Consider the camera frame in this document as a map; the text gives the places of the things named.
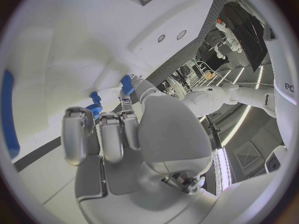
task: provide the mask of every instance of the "cable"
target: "cable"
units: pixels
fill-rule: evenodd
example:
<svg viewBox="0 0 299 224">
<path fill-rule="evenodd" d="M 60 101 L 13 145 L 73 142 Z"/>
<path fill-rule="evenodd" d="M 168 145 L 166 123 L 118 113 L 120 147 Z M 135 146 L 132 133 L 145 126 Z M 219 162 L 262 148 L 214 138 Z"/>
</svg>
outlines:
<svg viewBox="0 0 299 224">
<path fill-rule="evenodd" d="M 228 79 L 226 79 L 226 78 L 224 78 L 223 76 L 221 76 L 218 72 L 216 72 L 216 71 L 214 71 L 207 63 L 205 63 L 204 61 L 200 61 L 200 62 L 202 62 L 202 63 L 204 63 L 210 70 L 207 70 L 207 71 L 212 71 L 212 72 L 214 72 L 215 74 L 217 74 L 218 76 L 220 76 L 221 78 L 223 78 L 225 81 L 227 81 L 227 82 L 229 82 L 229 83 L 231 83 L 231 84 L 234 84 L 232 81 L 230 81 L 230 80 L 228 80 Z M 274 87 L 274 85 L 270 85 L 270 84 L 263 84 L 263 83 L 255 83 L 255 82 L 236 82 L 235 84 L 246 84 L 246 85 L 262 85 L 262 86 L 272 86 L 272 87 Z"/>
</svg>

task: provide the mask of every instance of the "blue component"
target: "blue component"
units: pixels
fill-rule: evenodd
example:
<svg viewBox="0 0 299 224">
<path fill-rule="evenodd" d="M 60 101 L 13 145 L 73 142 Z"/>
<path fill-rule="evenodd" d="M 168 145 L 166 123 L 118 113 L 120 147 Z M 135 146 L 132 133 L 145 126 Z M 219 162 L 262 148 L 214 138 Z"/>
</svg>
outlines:
<svg viewBox="0 0 299 224">
<path fill-rule="evenodd" d="M 102 106 L 101 102 L 100 102 L 102 99 L 101 99 L 101 97 L 99 97 L 99 95 L 96 91 L 91 93 L 89 95 L 89 97 L 92 98 L 93 103 L 98 104 L 99 106 Z"/>
<path fill-rule="evenodd" d="M 130 76 L 128 75 L 124 76 L 121 80 L 121 83 L 123 84 L 122 89 L 125 95 L 129 95 L 135 90 L 131 84 Z"/>
<path fill-rule="evenodd" d="M 10 72 L 5 71 L 1 92 L 2 128 L 10 157 L 15 158 L 20 151 L 20 145 L 15 133 L 12 116 L 12 87 L 13 76 Z"/>
<path fill-rule="evenodd" d="M 98 104 L 92 104 L 90 106 L 87 106 L 86 108 L 92 111 L 92 114 L 95 119 L 100 117 L 100 112 L 103 109 L 103 107 L 99 106 Z"/>
</svg>

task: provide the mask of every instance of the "vent grille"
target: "vent grille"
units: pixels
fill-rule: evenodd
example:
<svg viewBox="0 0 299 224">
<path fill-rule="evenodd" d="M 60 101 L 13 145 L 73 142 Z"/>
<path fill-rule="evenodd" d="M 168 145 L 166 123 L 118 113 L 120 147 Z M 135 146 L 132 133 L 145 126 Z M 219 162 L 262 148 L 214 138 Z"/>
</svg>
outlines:
<svg viewBox="0 0 299 224">
<path fill-rule="evenodd" d="M 241 146 L 241 148 L 242 149 L 236 150 L 235 154 L 243 167 L 249 165 L 251 162 L 261 156 L 259 151 L 253 146 L 252 143 L 247 143 L 245 147 Z"/>
</svg>

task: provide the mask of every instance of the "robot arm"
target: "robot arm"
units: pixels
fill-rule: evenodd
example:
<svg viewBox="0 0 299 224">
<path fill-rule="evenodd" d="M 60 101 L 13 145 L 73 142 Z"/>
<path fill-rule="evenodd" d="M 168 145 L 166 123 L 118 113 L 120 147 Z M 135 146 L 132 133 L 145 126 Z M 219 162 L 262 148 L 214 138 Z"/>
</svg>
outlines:
<svg viewBox="0 0 299 224">
<path fill-rule="evenodd" d="M 274 89 L 259 90 L 238 85 L 198 86 L 191 89 L 183 103 L 197 116 L 202 117 L 220 109 L 223 104 L 237 102 L 263 109 L 275 117 Z"/>
</svg>

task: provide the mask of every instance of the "air vent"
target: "air vent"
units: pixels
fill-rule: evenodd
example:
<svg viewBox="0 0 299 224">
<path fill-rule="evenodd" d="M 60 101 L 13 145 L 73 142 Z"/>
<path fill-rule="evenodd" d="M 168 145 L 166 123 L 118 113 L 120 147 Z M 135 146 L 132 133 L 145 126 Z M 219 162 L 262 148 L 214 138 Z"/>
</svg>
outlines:
<svg viewBox="0 0 299 224">
<path fill-rule="evenodd" d="M 234 152 L 243 167 L 249 165 L 261 156 L 259 151 L 250 141 L 237 148 Z"/>
</svg>

